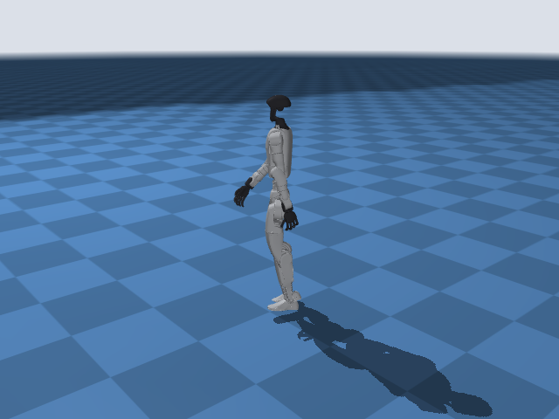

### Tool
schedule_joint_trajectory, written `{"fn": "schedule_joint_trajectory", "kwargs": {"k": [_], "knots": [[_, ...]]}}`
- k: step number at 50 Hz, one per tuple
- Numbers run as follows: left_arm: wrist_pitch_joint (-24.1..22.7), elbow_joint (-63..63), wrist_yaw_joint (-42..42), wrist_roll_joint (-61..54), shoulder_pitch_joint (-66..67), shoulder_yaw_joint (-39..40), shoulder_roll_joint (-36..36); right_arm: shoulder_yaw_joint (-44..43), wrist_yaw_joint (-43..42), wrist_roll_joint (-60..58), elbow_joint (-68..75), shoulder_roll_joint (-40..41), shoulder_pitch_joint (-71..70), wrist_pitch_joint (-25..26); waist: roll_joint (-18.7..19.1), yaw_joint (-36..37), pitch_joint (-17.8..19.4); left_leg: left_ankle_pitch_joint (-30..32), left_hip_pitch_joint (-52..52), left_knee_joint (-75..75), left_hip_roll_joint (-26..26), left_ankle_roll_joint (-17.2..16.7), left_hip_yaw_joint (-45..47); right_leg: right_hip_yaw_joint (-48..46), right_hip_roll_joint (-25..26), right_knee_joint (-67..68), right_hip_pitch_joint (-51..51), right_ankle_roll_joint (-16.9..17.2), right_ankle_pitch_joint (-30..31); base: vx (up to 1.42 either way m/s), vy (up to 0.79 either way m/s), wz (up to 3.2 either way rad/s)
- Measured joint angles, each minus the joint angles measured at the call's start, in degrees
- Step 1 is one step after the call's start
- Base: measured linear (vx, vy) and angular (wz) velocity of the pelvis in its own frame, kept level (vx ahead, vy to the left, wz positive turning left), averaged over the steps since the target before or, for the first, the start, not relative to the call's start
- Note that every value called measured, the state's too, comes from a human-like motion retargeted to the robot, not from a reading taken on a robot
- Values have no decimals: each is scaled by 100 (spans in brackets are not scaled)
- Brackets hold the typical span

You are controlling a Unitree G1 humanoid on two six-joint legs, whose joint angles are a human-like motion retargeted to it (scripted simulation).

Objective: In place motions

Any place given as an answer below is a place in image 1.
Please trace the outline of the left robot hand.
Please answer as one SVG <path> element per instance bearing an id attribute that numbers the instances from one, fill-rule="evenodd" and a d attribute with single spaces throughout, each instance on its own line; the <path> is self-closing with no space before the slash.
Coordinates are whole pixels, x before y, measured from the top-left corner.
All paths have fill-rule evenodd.
<path id="1" fill-rule="evenodd" d="M 284 220 L 283 220 L 280 227 L 282 228 L 284 223 L 286 222 L 286 229 L 285 230 L 291 230 L 292 228 L 295 228 L 295 224 L 298 225 L 299 222 L 297 220 L 296 214 L 293 212 L 293 205 L 292 205 L 292 208 L 287 209 L 287 210 L 285 209 L 284 203 L 281 203 L 281 206 L 282 206 L 283 212 L 285 212 L 285 214 L 284 214 Z M 292 225 L 292 223 L 293 223 L 293 225 Z M 290 224 L 290 228 L 289 228 L 289 224 Z"/>

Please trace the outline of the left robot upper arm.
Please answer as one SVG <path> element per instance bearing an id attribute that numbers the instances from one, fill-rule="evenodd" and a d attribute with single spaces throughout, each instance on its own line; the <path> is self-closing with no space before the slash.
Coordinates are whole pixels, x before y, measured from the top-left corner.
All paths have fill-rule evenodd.
<path id="1" fill-rule="evenodd" d="M 283 173 L 285 174 L 285 166 L 284 166 L 284 156 L 283 156 L 283 136 L 281 132 L 274 132 L 268 136 L 268 144 L 271 149 L 272 159 L 275 164 L 275 168 L 273 168 L 270 172 L 270 176 L 273 177 L 273 171 L 276 168 L 280 168 Z"/>

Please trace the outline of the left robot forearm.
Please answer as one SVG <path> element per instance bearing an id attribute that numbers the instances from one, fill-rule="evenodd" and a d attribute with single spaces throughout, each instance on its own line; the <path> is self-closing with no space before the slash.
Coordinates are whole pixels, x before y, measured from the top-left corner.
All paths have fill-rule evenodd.
<path id="1" fill-rule="evenodd" d="M 287 193 L 287 181 L 283 171 L 280 168 L 276 168 L 273 171 L 273 177 L 276 181 L 275 186 L 277 187 L 279 193 L 279 200 L 284 203 L 286 210 L 292 208 L 290 195 Z"/>

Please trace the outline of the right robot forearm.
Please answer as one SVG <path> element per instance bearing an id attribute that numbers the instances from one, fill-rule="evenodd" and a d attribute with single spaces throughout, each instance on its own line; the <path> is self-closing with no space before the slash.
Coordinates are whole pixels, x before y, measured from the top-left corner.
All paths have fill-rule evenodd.
<path id="1" fill-rule="evenodd" d="M 262 181 L 262 179 L 265 177 L 265 175 L 268 174 L 268 167 L 267 167 L 267 161 L 265 161 L 262 164 L 262 167 L 259 168 L 255 173 L 253 173 L 253 175 L 251 176 L 252 181 L 250 182 L 250 186 L 251 187 L 255 187 L 257 185 L 258 182 Z M 249 177 L 250 178 L 250 177 Z M 248 179 L 249 179 L 248 178 Z"/>

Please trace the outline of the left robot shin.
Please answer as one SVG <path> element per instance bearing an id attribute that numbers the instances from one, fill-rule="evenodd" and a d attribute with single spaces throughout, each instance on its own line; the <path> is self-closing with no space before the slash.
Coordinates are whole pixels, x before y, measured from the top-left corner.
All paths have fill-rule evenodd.
<path id="1" fill-rule="evenodd" d="M 293 263 L 290 253 L 283 253 L 279 264 L 274 258 L 275 269 L 279 284 L 287 303 L 293 303 L 292 283 L 293 283 Z M 288 302 L 289 300 L 289 302 Z M 292 300 L 292 302 L 290 302 Z"/>

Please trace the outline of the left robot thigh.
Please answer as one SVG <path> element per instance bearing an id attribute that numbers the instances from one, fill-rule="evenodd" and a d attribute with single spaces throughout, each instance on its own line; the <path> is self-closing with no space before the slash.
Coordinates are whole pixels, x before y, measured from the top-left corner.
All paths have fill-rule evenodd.
<path id="1" fill-rule="evenodd" d="M 269 204 L 266 213 L 266 241 L 270 252 L 278 263 L 280 263 L 281 255 L 283 253 L 292 253 L 287 249 L 282 249 L 284 231 L 281 228 L 281 219 L 284 219 L 284 214 L 281 201 L 276 198 L 275 203 Z M 293 257 L 293 256 L 292 256 Z"/>

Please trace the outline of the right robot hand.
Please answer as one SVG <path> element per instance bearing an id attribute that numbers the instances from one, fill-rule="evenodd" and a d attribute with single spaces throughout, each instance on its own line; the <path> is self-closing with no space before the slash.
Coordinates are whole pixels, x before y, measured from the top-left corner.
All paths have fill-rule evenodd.
<path id="1" fill-rule="evenodd" d="M 245 186 L 242 186 L 241 188 L 237 189 L 235 192 L 235 197 L 234 197 L 234 202 L 237 204 L 237 206 L 242 206 L 244 207 L 244 200 L 245 198 L 248 196 L 249 194 L 249 190 L 253 189 L 254 187 L 251 187 L 249 184 L 252 181 L 252 178 L 250 177 L 246 182 L 245 182 Z M 241 201 L 242 200 L 242 201 Z M 241 203 L 241 205 L 240 205 Z"/>

